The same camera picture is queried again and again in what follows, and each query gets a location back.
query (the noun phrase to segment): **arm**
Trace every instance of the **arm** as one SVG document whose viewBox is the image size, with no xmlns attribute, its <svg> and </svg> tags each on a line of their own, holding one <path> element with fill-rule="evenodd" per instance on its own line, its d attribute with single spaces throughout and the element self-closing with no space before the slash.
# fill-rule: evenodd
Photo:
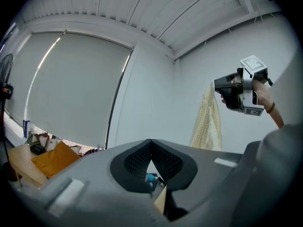
<svg viewBox="0 0 303 227">
<path fill-rule="evenodd" d="M 277 106 L 274 105 L 274 99 L 270 94 L 269 88 L 257 80 L 253 80 L 252 84 L 258 95 L 258 104 L 263 105 L 264 109 L 269 111 L 270 117 L 275 121 L 278 128 L 281 129 L 284 123 Z"/>
</svg>

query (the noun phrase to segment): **hand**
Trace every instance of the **hand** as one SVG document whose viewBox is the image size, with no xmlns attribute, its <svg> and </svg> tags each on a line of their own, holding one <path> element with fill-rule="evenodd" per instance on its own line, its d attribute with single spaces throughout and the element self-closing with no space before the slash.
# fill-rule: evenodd
<svg viewBox="0 0 303 227">
<path fill-rule="evenodd" d="M 259 82 L 258 80 L 253 80 L 252 86 L 258 95 L 258 105 L 264 106 L 264 109 L 268 111 L 274 102 L 274 99 L 270 94 L 269 88 L 265 86 L 263 83 Z M 225 104 L 226 102 L 223 99 L 222 95 L 221 98 L 222 98 L 222 103 Z"/>
</svg>

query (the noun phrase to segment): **electric fan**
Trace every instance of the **electric fan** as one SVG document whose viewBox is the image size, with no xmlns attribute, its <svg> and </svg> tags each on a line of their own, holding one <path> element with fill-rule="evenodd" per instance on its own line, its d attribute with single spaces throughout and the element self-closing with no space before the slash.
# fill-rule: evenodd
<svg viewBox="0 0 303 227">
<path fill-rule="evenodd" d="M 9 156 L 5 144 L 5 134 L 4 134 L 4 106 L 6 99 L 11 99 L 14 90 L 13 86 L 8 84 L 12 62 L 13 62 L 12 54 L 8 54 L 7 56 L 5 56 L 3 60 L 0 62 L 0 104 L 1 104 L 0 105 L 1 106 L 0 141 L 3 141 L 5 154 L 8 160 L 9 160 Z M 8 180 L 11 181 L 17 180 L 15 171 L 12 169 L 9 161 L 3 165 L 2 171 L 4 172 Z"/>
</svg>

